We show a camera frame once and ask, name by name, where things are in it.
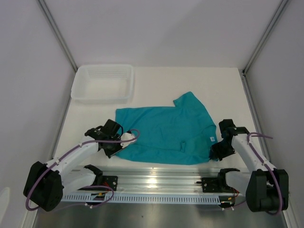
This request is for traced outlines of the teal t-shirt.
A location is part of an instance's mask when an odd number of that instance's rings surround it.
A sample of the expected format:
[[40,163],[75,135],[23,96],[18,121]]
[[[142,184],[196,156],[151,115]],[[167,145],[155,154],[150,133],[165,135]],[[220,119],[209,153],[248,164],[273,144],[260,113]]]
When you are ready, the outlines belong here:
[[205,106],[187,92],[174,105],[121,108],[115,120],[126,130],[137,129],[140,136],[117,154],[121,159],[174,165],[195,165],[210,160],[217,143],[216,125]]

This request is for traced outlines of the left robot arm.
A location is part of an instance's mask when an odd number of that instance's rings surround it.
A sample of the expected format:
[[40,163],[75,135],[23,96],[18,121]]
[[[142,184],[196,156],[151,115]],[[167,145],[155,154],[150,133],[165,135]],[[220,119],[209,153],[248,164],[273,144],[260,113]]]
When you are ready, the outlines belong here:
[[36,162],[29,171],[23,194],[26,209],[52,211],[62,198],[77,190],[96,190],[96,198],[106,202],[107,192],[115,192],[116,176],[104,176],[103,171],[91,164],[77,166],[100,151],[111,158],[136,140],[131,131],[109,119],[105,125],[87,130],[81,141],[65,154],[48,162]]

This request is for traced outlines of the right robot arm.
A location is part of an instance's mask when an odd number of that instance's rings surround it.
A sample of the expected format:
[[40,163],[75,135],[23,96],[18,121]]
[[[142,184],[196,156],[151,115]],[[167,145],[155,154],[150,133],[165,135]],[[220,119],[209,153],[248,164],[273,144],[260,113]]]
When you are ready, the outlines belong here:
[[237,127],[231,119],[222,120],[219,129],[222,140],[211,146],[210,157],[221,161],[238,153],[250,175],[246,176],[236,168],[221,169],[217,176],[217,187],[224,192],[234,189],[244,195],[252,212],[276,215],[287,210],[289,176],[284,169],[273,165],[252,140],[254,137],[267,136]]

